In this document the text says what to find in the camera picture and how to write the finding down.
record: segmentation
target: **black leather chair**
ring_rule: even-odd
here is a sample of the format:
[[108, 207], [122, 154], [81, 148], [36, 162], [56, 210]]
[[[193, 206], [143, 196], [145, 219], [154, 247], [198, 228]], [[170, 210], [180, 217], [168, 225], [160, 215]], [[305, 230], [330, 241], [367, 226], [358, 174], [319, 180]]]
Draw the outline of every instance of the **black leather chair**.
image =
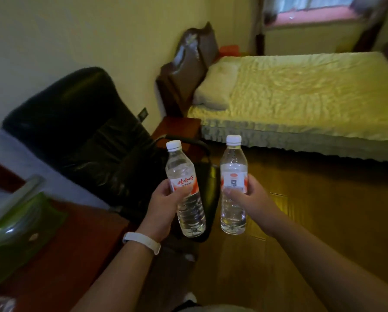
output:
[[[2, 126], [65, 177], [110, 206], [121, 206], [120, 214], [135, 224], [141, 222], [152, 192], [166, 178], [167, 151], [156, 147], [121, 101], [110, 76], [98, 67], [57, 81], [13, 110]], [[202, 141], [181, 141], [195, 143], [210, 155]], [[210, 161], [194, 164], [207, 227], [195, 241], [202, 242], [216, 213], [220, 170]]]

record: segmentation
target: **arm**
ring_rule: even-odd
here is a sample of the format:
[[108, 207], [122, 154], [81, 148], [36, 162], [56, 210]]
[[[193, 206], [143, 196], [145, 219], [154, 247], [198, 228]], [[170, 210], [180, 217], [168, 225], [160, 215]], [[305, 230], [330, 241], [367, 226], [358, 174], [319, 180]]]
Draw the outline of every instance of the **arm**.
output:
[[[164, 180], [152, 194], [136, 232], [161, 242], [169, 235], [177, 204], [190, 192], [186, 186], [170, 194], [169, 182]], [[152, 250], [143, 244], [127, 242], [71, 312], [133, 311], [153, 257]]]
[[247, 195], [237, 190], [225, 193], [277, 239], [328, 310], [388, 311], [388, 284], [290, 220], [252, 175]]

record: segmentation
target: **bottle label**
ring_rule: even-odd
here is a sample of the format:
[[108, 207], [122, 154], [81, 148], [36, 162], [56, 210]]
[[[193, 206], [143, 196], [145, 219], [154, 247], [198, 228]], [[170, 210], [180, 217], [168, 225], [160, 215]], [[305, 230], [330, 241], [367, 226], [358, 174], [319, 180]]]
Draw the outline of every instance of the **bottle label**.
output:
[[247, 172], [222, 172], [221, 189], [227, 187], [231, 189], [240, 189], [247, 193], [248, 176]]
[[190, 195], [194, 195], [199, 192], [197, 177], [195, 174], [192, 174], [190, 177], [169, 179], [169, 181], [171, 183], [172, 192], [174, 192], [178, 187], [183, 187], [188, 185], [193, 185], [193, 190], [191, 191]]

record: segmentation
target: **brown leather headboard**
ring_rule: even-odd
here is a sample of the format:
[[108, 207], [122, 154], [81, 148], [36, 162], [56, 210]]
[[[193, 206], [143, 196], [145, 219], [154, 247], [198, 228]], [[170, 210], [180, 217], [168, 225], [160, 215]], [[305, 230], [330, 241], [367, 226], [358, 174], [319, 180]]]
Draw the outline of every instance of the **brown leather headboard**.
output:
[[186, 116], [195, 89], [217, 57], [218, 46], [210, 22], [202, 29], [190, 28], [184, 32], [174, 59], [161, 67], [156, 78], [168, 116]]

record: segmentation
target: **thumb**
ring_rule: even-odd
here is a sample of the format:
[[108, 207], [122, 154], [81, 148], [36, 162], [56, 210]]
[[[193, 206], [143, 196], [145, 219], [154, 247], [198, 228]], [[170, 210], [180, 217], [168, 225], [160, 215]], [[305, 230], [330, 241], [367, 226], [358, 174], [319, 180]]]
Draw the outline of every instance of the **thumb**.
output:
[[171, 199], [174, 204], [179, 204], [191, 193], [192, 189], [192, 186], [178, 187], [172, 194], [169, 195], [169, 199]]
[[247, 200], [249, 198], [249, 196], [247, 196], [246, 194], [243, 194], [240, 190], [238, 189], [230, 189], [230, 188], [225, 188], [223, 190], [223, 193], [228, 197], [230, 198], [231, 200], [233, 200], [236, 204], [239, 204], [240, 206], [244, 206], [246, 205], [247, 203]]

